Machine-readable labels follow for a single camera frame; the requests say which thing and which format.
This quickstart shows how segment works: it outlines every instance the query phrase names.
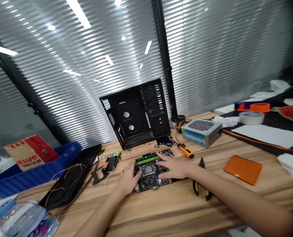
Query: orange screwdriver handle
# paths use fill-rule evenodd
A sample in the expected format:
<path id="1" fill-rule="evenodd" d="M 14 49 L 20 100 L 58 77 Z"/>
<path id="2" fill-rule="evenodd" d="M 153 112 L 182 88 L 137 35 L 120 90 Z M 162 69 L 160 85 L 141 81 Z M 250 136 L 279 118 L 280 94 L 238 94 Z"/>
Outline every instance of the orange screwdriver handle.
<path id="1" fill-rule="evenodd" d="M 195 155 L 193 154 L 193 152 L 189 149 L 186 148 L 186 146 L 184 144 L 180 144 L 178 143 L 177 145 L 184 153 L 185 155 L 188 157 L 188 158 L 193 158 Z"/>

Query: motherboard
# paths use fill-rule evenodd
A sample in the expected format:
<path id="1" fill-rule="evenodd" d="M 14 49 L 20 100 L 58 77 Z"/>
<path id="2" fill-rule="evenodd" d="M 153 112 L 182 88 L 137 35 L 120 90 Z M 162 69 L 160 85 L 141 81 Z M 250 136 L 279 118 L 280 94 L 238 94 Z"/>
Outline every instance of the motherboard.
<path id="1" fill-rule="evenodd" d="M 163 155 L 174 155 L 170 149 L 160 151 Z M 158 175 L 169 171 L 168 168 L 156 165 L 157 162 L 162 159 L 156 153 L 146 154 L 135 160 L 135 174 L 142 171 L 142 176 L 135 187 L 137 193 L 150 190 L 158 189 L 160 186 L 171 184 L 171 179 L 159 179 Z"/>

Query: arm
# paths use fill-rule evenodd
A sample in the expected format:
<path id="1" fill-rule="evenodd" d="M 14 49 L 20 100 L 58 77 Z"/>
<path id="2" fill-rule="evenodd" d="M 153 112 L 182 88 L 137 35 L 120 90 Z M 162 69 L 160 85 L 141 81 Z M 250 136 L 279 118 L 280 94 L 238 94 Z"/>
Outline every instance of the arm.
<path id="1" fill-rule="evenodd" d="M 249 227 L 262 237 L 293 236 L 293 214 L 263 199 L 251 190 L 211 173 L 189 161 L 180 161 L 157 153 L 164 161 L 157 165 L 169 168 L 159 178 L 191 178 L 211 191 Z"/>
<path id="2" fill-rule="evenodd" d="M 117 206 L 126 195 L 132 193 L 142 175 L 142 172 L 139 172 L 136 176 L 134 176 L 134 164 L 135 162 L 131 162 L 124 169 L 124 171 L 122 171 L 118 185 L 114 188 L 106 201 L 79 229 L 75 237 L 100 237 L 104 235 L 104 232 Z"/>

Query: black pole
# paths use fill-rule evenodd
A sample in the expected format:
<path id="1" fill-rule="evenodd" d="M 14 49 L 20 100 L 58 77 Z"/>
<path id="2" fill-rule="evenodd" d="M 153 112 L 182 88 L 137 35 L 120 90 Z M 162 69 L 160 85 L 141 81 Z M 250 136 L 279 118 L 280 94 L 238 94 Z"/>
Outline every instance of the black pole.
<path id="1" fill-rule="evenodd" d="M 168 51 L 163 5 L 161 0 L 151 0 L 151 1 L 153 4 L 153 9 L 154 9 L 155 23 L 159 33 L 160 47 L 164 54 L 163 60 L 166 64 L 166 69 L 167 69 L 166 84 L 168 89 L 172 120 L 175 121 L 177 117 L 177 106 L 176 106 L 176 98 L 175 98 L 175 91 L 174 91 L 174 84 L 173 84 L 173 77 L 172 77 L 172 67 L 170 65 L 170 58 L 169 58 L 169 51 Z"/>
<path id="2" fill-rule="evenodd" d="M 25 79 L 23 73 L 15 65 L 9 55 L 0 53 L 0 67 L 8 76 L 8 78 L 12 81 L 15 87 L 19 90 L 22 96 L 26 99 L 26 101 L 28 102 L 27 106 L 34 109 L 34 114 L 40 117 L 45 126 L 50 130 L 50 132 L 58 140 L 58 142 L 61 145 L 68 143 L 67 138 L 61 135 L 58 129 L 49 122 L 45 114 L 42 113 L 42 111 L 38 108 L 38 105 L 36 103 L 37 99 L 31 93 L 31 89 L 29 89 L 28 84 L 26 83 L 27 79 Z"/>

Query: orange case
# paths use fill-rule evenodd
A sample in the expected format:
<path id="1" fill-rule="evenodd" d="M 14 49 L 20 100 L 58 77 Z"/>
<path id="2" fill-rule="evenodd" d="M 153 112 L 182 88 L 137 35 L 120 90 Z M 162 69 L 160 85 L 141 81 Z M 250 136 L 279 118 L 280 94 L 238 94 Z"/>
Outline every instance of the orange case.
<path id="1" fill-rule="evenodd" d="M 255 185 L 262 167 L 260 163 L 233 155 L 225 166 L 224 171 L 251 185 Z"/>

